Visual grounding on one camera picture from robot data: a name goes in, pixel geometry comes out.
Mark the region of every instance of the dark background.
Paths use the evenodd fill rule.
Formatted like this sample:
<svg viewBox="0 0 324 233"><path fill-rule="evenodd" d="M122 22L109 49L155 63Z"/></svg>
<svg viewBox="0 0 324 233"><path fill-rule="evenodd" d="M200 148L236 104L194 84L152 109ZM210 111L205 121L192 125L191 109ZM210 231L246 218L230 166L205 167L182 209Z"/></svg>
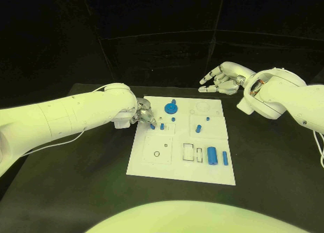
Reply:
<svg viewBox="0 0 324 233"><path fill-rule="evenodd" d="M223 61L324 83L324 0L0 0L0 108L74 83L197 88Z"/></svg>

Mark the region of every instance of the cable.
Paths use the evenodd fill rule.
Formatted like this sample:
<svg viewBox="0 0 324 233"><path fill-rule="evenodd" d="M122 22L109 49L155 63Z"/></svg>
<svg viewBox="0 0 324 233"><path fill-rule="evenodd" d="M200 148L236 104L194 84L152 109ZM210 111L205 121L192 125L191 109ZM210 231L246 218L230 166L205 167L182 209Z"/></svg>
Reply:
<svg viewBox="0 0 324 233"><path fill-rule="evenodd" d="M80 132L80 134L77 135L77 137L76 137L73 140L70 140L70 141L67 141L67 142L57 143L57 144L54 144L54 145L48 145L48 146L45 146L45 147L41 147L40 149L37 149L37 150L34 150L34 151L31 151L31 152L22 154L20 157L22 157L22 156L25 156L25 155L34 153L35 151L38 151L38 150L41 150L41 149L44 149L44 148L54 147L54 146L60 146L60 145L63 145L63 144L67 144L67 143L73 142L73 141L80 137L80 135L81 135L83 132L84 132L84 131Z"/></svg>
<svg viewBox="0 0 324 233"><path fill-rule="evenodd" d="M99 88L96 88L92 92L97 91L102 87L105 87L106 85L100 86Z"/></svg>
<svg viewBox="0 0 324 233"><path fill-rule="evenodd" d="M321 136L321 139L322 139L322 144L324 144L324 136L321 133L318 133L319 136ZM319 142L318 142L318 139L316 139L316 136L315 136L315 132L313 132L313 139L315 139L315 143L316 143L316 147L318 147L318 150L319 150L319 154L321 154L321 167L324 168L324 148L322 148L322 151L321 151L321 146L319 146Z"/></svg>

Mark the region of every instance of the white board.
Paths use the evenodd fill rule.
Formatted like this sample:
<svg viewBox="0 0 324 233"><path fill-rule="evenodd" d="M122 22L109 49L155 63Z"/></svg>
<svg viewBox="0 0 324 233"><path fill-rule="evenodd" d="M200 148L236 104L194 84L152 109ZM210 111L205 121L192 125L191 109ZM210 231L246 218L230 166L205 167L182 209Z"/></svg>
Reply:
<svg viewBox="0 0 324 233"><path fill-rule="evenodd" d="M143 98L151 103L156 126L152 130L149 124L138 122L126 175L234 185L221 101ZM167 114L164 106L172 99L177 112ZM195 132L197 125L201 126L200 133ZM207 163L207 147L216 148L216 165Z"/></svg>

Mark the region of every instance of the table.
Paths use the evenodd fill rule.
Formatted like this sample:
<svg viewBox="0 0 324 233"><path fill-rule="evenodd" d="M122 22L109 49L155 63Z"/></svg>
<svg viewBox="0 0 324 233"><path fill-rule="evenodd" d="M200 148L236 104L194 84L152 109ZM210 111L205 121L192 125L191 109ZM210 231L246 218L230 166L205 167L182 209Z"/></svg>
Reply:
<svg viewBox="0 0 324 233"><path fill-rule="evenodd" d="M69 95L96 87L74 84ZM136 97L221 100L236 186L125 175L136 126L116 130L107 123L28 156L0 202L0 233L83 232L118 212L162 200L227 204L324 232L319 154L312 132L289 114L277 120L246 115L236 108L241 91L226 96L191 88L130 90Z"/></svg>

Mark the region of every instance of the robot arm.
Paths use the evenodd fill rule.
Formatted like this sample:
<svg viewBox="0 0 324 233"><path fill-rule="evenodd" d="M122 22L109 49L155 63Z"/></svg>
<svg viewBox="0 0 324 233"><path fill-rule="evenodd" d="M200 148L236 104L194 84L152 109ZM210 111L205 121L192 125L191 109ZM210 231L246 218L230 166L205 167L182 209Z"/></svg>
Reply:
<svg viewBox="0 0 324 233"><path fill-rule="evenodd" d="M324 134L324 85L306 86L303 80L285 69L273 68L254 73L233 62L223 62L200 84L214 78L214 85L200 87L200 92L231 95L244 88L237 108L253 111L267 119L276 119L285 111L296 123Z"/></svg>
<svg viewBox="0 0 324 233"><path fill-rule="evenodd" d="M135 121L155 125L149 102L135 98L122 83L103 91L73 95L38 104L0 110L0 176L35 146L113 122L115 128Z"/></svg>

